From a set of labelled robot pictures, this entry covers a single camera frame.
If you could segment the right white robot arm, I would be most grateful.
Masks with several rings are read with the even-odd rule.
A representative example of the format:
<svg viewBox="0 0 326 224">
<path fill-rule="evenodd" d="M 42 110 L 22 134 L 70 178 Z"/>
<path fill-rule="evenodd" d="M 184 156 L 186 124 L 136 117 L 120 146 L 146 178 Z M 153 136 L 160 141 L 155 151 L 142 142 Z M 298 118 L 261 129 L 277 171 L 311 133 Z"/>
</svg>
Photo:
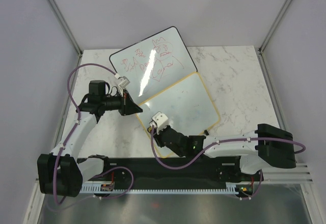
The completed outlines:
<svg viewBox="0 0 326 224">
<path fill-rule="evenodd" d="M 162 130 L 151 125 L 148 132 L 151 136 L 151 147 L 167 147 L 179 157 L 190 158 L 184 165 L 169 166 L 155 154 L 158 163 L 170 170 L 185 169 L 203 156 L 211 159 L 237 157 L 239 164 L 233 167 L 233 175 L 238 180 L 245 180 L 269 166 L 279 169 L 296 167 L 296 142 L 293 141 L 293 135 L 269 124 L 259 124 L 253 131 L 227 137 L 186 136 L 169 125 Z"/>
</svg>

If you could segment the black framed whiteboard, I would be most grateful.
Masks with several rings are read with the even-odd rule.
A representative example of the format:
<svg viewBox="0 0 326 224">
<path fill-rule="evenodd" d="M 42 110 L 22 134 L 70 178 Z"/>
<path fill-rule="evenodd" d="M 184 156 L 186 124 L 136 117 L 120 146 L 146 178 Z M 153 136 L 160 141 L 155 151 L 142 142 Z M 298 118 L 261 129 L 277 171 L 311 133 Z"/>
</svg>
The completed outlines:
<svg viewBox="0 0 326 224">
<path fill-rule="evenodd" d="M 137 104 L 198 71 L 175 26 L 111 54 L 109 61 L 130 81 L 126 89 Z"/>
</svg>

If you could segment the aluminium frame post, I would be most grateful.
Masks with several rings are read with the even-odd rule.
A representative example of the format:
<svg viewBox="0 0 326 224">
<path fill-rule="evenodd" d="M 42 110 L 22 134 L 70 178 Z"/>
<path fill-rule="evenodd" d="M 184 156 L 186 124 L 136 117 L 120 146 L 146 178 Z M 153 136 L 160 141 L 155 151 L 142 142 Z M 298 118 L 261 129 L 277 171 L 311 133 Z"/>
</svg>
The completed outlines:
<svg viewBox="0 0 326 224">
<path fill-rule="evenodd" d="M 82 51 L 80 45 L 77 43 L 77 40 L 74 37 L 74 34 L 72 33 L 64 15 L 62 14 L 62 11 L 60 10 L 58 4 L 56 3 L 56 0 L 46 0 L 46 1 L 47 1 L 48 5 L 50 6 L 52 12 L 54 13 L 57 21 L 59 22 L 59 25 L 63 29 L 66 37 L 69 39 L 70 44 L 73 46 L 77 55 L 79 57 L 81 57 L 83 55 L 83 51 Z"/>
<path fill-rule="evenodd" d="M 284 0 L 280 10 L 278 11 L 275 19 L 273 20 L 266 36 L 263 39 L 262 44 L 256 48 L 256 51 L 259 55 L 262 55 L 265 49 L 267 48 L 267 45 L 269 44 L 271 38 L 273 37 L 275 31 L 281 24 L 283 18 L 285 17 L 287 11 L 289 10 L 291 4 L 293 3 L 294 0 Z"/>
</svg>

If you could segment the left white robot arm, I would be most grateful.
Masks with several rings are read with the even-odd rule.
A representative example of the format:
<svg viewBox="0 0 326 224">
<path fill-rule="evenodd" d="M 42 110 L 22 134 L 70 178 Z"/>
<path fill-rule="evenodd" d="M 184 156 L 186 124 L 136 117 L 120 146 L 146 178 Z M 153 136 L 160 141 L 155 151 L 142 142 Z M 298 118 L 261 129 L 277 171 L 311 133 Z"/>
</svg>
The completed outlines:
<svg viewBox="0 0 326 224">
<path fill-rule="evenodd" d="M 37 160 L 40 191 L 43 194 L 76 197 L 84 182 L 111 176 L 108 157 L 91 155 L 79 158 L 88 135 L 107 111 L 116 110 L 122 116 L 142 113 L 126 89 L 112 96 L 106 93 L 109 85 L 104 80 L 92 80 L 89 92 L 77 107 L 76 117 L 69 131 L 49 154 Z"/>
</svg>

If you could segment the yellow framed whiteboard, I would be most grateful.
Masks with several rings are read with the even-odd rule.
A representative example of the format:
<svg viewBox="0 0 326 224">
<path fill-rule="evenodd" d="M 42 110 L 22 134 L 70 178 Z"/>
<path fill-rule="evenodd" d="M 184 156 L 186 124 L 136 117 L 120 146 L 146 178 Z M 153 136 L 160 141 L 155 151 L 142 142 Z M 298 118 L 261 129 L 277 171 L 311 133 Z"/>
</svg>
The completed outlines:
<svg viewBox="0 0 326 224">
<path fill-rule="evenodd" d="M 144 130 L 152 117 L 161 112 L 169 125 L 184 135 L 201 135 L 221 120 L 201 76 L 193 72 L 140 104 L 142 113 L 137 118 Z"/>
</svg>

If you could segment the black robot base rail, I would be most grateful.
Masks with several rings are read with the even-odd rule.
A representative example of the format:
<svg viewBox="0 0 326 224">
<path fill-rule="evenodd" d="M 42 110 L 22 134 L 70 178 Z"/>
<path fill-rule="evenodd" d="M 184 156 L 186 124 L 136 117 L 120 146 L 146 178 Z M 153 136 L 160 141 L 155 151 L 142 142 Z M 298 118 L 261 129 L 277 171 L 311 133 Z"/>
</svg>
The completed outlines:
<svg viewBox="0 0 326 224">
<path fill-rule="evenodd" d="M 162 162 L 170 168 L 163 167 L 155 158 L 106 158 L 103 176 L 95 181 L 112 180 L 118 188 L 126 189 L 190 189 L 220 188 L 226 183 L 259 182 L 260 174 L 241 173 L 239 157 L 209 158 L 201 156 L 190 166 L 188 158 L 165 158 Z"/>
</svg>

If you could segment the left aluminium frame post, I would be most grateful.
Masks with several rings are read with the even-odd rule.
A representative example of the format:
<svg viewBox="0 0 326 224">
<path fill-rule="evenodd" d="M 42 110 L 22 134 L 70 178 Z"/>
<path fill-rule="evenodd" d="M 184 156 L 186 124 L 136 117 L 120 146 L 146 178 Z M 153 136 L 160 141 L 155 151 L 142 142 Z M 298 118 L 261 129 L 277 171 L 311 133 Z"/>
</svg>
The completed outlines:
<svg viewBox="0 0 326 224">
<path fill-rule="evenodd" d="M 54 13 L 57 21 L 59 22 L 59 25 L 63 29 L 66 37 L 69 39 L 70 44 L 73 46 L 77 55 L 79 57 L 81 57 L 83 55 L 83 51 L 82 51 L 80 45 L 77 43 L 77 40 L 74 37 L 74 34 L 72 33 L 64 15 L 62 14 L 62 11 L 60 10 L 58 4 L 56 3 L 56 0 L 46 0 L 46 1 L 47 1 L 48 5 L 50 6 L 52 12 Z"/>
</svg>

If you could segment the aluminium front rail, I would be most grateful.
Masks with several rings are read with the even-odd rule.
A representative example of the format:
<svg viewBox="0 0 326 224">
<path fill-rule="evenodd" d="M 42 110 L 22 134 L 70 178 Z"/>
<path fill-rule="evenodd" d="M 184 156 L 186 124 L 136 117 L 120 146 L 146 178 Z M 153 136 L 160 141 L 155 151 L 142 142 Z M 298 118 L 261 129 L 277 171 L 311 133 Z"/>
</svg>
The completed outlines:
<svg viewBox="0 0 326 224">
<path fill-rule="evenodd" d="M 297 163 L 293 169 L 266 167 L 262 170 L 265 184 L 308 184 L 313 179 L 304 163 Z"/>
</svg>

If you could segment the right aluminium frame post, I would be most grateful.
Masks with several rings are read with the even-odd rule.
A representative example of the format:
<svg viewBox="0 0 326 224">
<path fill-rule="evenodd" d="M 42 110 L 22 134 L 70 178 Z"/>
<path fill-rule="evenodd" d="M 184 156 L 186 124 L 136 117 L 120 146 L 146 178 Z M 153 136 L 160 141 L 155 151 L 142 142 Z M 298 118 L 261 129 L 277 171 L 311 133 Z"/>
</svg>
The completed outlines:
<svg viewBox="0 0 326 224">
<path fill-rule="evenodd" d="M 294 0 L 284 0 L 280 10 L 278 11 L 275 19 L 273 20 L 266 36 L 263 39 L 262 44 L 256 48 L 256 51 L 259 55 L 262 55 L 265 49 L 267 48 L 267 45 L 269 44 L 271 38 L 273 37 L 275 31 L 281 24 L 283 18 L 285 17 L 287 11 L 289 10 L 291 4 L 293 3 Z"/>
</svg>

